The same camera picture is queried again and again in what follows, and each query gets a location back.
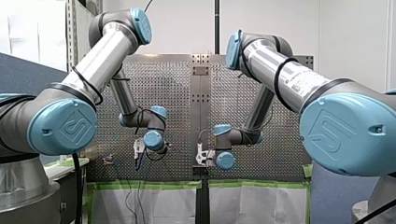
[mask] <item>green tape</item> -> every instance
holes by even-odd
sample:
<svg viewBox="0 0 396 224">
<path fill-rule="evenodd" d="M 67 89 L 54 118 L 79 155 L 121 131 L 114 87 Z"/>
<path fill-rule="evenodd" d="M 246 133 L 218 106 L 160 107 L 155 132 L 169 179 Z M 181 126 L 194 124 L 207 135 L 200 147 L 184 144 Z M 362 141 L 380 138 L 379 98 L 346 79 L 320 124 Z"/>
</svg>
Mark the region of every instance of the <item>green tape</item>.
<svg viewBox="0 0 396 224">
<path fill-rule="evenodd" d="M 307 189 L 309 182 L 277 182 L 265 180 L 209 180 L 212 189 L 258 187 L 272 189 Z"/>
<path fill-rule="evenodd" d="M 303 165 L 303 170 L 304 170 L 304 176 L 305 178 L 310 178 L 312 177 L 312 170 L 314 168 L 314 165 L 312 164 L 305 164 Z"/>
<path fill-rule="evenodd" d="M 53 161 L 53 162 L 45 164 L 44 167 L 49 167 L 49 166 L 55 165 L 56 163 L 58 163 L 58 162 L 57 161 Z"/>
<path fill-rule="evenodd" d="M 305 223 L 311 223 L 311 194 L 312 194 L 312 186 L 311 183 L 308 182 L 308 186 L 306 189 L 306 208 L 305 208 Z"/>
</svg>

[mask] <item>blue cylinder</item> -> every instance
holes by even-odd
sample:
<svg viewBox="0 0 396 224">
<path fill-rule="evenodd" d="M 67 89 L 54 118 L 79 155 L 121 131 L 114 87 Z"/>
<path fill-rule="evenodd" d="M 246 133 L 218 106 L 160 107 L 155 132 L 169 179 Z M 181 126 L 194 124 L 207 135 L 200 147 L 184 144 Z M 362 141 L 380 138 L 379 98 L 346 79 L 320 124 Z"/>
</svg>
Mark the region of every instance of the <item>blue cylinder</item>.
<svg viewBox="0 0 396 224">
<path fill-rule="evenodd" d="M 84 149 L 94 138 L 96 113 L 79 99 L 62 99 L 38 111 L 29 123 L 30 147 L 48 156 L 69 155 Z"/>
<path fill-rule="evenodd" d="M 216 165 L 221 170 L 230 170 L 235 165 L 235 157 L 231 152 L 221 152 L 216 157 Z"/>
</svg>

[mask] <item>perforated metal panel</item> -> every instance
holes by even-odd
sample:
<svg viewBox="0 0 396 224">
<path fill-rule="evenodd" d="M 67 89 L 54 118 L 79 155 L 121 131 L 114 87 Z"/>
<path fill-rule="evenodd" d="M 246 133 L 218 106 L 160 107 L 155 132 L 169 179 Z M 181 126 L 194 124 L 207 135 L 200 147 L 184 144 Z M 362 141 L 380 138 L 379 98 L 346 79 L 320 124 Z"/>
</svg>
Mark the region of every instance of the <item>perforated metal panel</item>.
<svg viewBox="0 0 396 224">
<path fill-rule="evenodd" d="M 210 126 L 230 123 L 242 127 L 253 104 L 260 84 L 225 68 L 223 56 L 211 58 L 211 109 Z M 300 63 L 311 67 L 312 57 L 298 57 Z M 287 110 L 277 99 L 273 103 L 271 121 L 264 128 L 264 141 L 246 147 L 233 147 L 236 166 L 231 171 L 210 169 L 212 178 L 255 178 L 271 180 L 302 180 L 303 164 L 310 163 L 300 141 L 299 118 Z M 209 145 L 213 148 L 213 137 Z"/>
<path fill-rule="evenodd" d="M 306 66 L 313 65 L 312 57 L 298 57 L 298 60 Z M 134 129 L 119 125 L 120 110 L 110 88 L 107 88 L 103 93 L 105 101 L 98 107 L 99 127 L 95 144 L 87 152 L 92 159 L 89 180 L 192 179 L 199 131 L 220 123 L 242 126 L 259 88 L 254 80 L 245 76 L 238 78 L 239 72 L 226 69 L 224 61 L 224 56 L 211 55 L 210 63 L 205 61 L 204 64 L 204 67 L 210 67 L 210 71 L 197 76 L 192 69 L 197 66 L 192 55 L 129 57 L 123 67 L 131 79 L 134 98 L 146 108 L 152 105 L 167 108 L 165 137 L 173 146 L 162 161 L 145 158 L 140 171 L 136 172 L 134 140 L 143 136 L 146 130 L 142 129 L 135 135 Z M 264 142 L 252 147 L 233 147 L 236 167 L 226 172 L 210 168 L 210 177 L 303 180 L 302 165 L 310 163 L 310 158 L 300 141 L 298 119 L 297 115 L 275 100 L 272 120 L 264 129 Z M 204 149 L 207 146 L 213 148 L 213 142 L 210 134 Z M 115 165 L 104 165 L 102 158 L 110 154 L 114 155 Z"/>
<path fill-rule="evenodd" d="M 144 108 L 162 105 L 168 110 L 165 139 L 172 147 L 161 161 L 143 159 L 138 172 L 134 170 L 134 140 L 146 129 L 134 134 L 134 129 L 120 126 L 120 110 L 110 88 L 103 92 L 105 101 L 98 107 L 98 132 L 90 167 L 91 181 L 106 179 L 192 179 L 190 73 L 191 56 L 146 57 L 135 55 L 126 60 L 123 69 L 131 79 L 136 103 Z M 114 165 L 104 165 L 102 158 L 113 154 Z"/>
</svg>

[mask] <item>black cable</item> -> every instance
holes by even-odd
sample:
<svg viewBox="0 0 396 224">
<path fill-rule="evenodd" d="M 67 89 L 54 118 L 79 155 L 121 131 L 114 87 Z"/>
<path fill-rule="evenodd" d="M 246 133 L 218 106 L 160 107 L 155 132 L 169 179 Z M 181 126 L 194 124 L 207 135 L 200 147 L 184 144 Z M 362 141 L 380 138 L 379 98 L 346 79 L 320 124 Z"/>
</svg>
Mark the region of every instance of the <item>black cable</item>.
<svg viewBox="0 0 396 224">
<path fill-rule="evenodd" d="M 151 114 L 153 114 L 155 117 L 157 117 L 158 119 L 160 119 L 163 122 L 163 128 L 166 129 L 166 121 L 163 119 L 163 117 L 155 112 L 153 112 L 150 109 L 142 109 L 142 107 L 140 107 L 140 111 L 137 114 L 137 125 L 136 125 L 136 130 L 134 131 L 134 134 L 137 134 L 137 132 L 139 132 L 139 129 L 141 128 L 142 125 L 142 121 L 144 119 L 144 112 L 149 112 Z"/>
<path fill-rule="evenodd" d="M 394 199 L 393 201 L 391 201 L 389 203 L 386 203 L 386 204 L 382 205 L 381 207 L 377 208 L 372 213 L 370 213 L 366 217 L 362 218 L 361 220 L 359 220 L 355 224 L 364 224 L 367 221 L 373 219 L 374 217 L 377 217 L 380 214 L 384 213 L 385 211 L 387 211 L 388 209 L 390 209 L 391 207 L 393 207 L 395 205 L 396 205 L 396 199 Z"/>
<path fill-rule="evenodd" d="M 146 156 L 148 157 L 149 160 L 151 160 L 151 161 L 160 161 L 166 156 L 166 153 L 168 152 L 168 150 L 165 150 L 165 152 L 161 155 L 161 157 L 157 158 L 157 159 L 151 158 L 149 156 L 148 149 L 146 147 L 145 147 L 145 151 L 144 152 L 146 153 Z"/>
<path fill-rule="evenodd" d="M 77 208 L 76 208 L 76 224 L 81 224 L 82 219 L 82 176 L 81 167 L 79 167 L 79 160 L 77 153 L 72 154 L 73 162 L 76 170 L 76 186 L 77 186 Z"/>
<path fill-rule="evenodd" d="M 75 72 L 79 79 L 81 79 L 81 81 L 85 84 L 87 84 L 95 93 L 96 95 L 99 97 L 99 102 L 95 103 L 95 105 L 100 105 L 103 102 L 103 96 L 102 94 L 99 92 L 99 90 L 97 90 L 92 84 L 91 82 L 89 82 L 87 79 L 85 79 L 85 77 L 77 70 L 77 68 L 75 66 L 72 66 L 72 70 L 73 72 Z"/>
<path fill-rule="evenodd" d="M 140 159 L 139 158 L 137 158 L 137 160 L 135 161 L 135 170 L 136 171 L 139 171 L 140 170 L 140 166 L 142 165 L 142 160 L 143 160 L 143 157 L 144 157 L 144 155 L 141 155 L 140 156 Z"/>
<path fill-rule="evenodd" d="M 137 186 L 137 201 L 139 202 L 140 210 L 142 211 L 143 223 L 146 224 L 145 211 L 143 209 L 142 202 L 140 201 L 140 183 L 141 182 L 142 181 L 139 181 L 139 185 Z"/>
<path fill-rule="evenodd" d="M 283 106 L 285 106 L 289 111 L 293 112 L 293 110 L 290 108 L 290 106 L 288 104 L 286 104 L 285 100 L 282 98 L 282 96 L 280 95 L 280 91 L 279 91 L 279 75 L 280 75 L 280 72 L 282 71 L 283 67 L 287 63 L 290 63 L 290 62 L 298 62 L 298 60 L 295 59 L 295 58 L 288 58 L 283 63 L 281 63 L 279 65 L 279 67 L 276 69 L 275 76 L 274 76 L 274 91 L 275 91 L 275 95 L 276 95 L 277 99 L 279 100 L 279 102 Z"/>
<path fill-rule="evenodd" d="M 145 12 L 147 12 L 147 11 L 148 11 L 148 9 L 149 9 L 149 5 L 151 5 L 151 3 L 152 3 L 152 0 L 150 0 L 150 1 L 148 2 L 148 4 L 146 5 Z"/>
<path fill-rule="evenodd" d="M 126 182 L 128 183 L 128 186 L 129 186 L 129 192 L 128 192 L 128 194 L 125 197 L 125 206 L 134 215 L 134 223 L 138 224 L 138 222 L 137 222 L 137 214 L 131 207 L 129 207 L 129 204 L 128 204 L 128 198 L 129 198 L 129 196 L 132 193 L 132 186 L 131 186 L 131 183 L 129 182 L 129 179 L 126 179 Z"/>
</svg>

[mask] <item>silver arm segment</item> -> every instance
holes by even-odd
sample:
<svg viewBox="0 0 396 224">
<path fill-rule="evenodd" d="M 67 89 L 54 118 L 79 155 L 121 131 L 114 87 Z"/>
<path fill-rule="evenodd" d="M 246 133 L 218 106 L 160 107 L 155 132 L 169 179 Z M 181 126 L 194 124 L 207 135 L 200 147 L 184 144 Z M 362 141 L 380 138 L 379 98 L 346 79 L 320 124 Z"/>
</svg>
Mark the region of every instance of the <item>silver arm segment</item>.
<svg viewBox="0 0 396 224">
<path fill-rule="evenodd" d="M 110 87 L 120 107 L 121 114 L 134 114 L 137 111 L 137 106 L 129 89 L 128 78 L 126 78 L 122 68 L 110 81 Z"/>
<path fill-rule="evenodd" d="M 102 92 L 114 77 L 126 56 L 131 51 L 136 51 L 139 46 L 133 31 L 123 24 L 110 22 L 105 26 L 103 33 L 104 36 L 76 66 L 76 69 L 99 92 Z M 98 97 L 75 72 L 71 72 L 62 81 L 62 85 L 78 90 L 92 102 Z"/>
</svg>

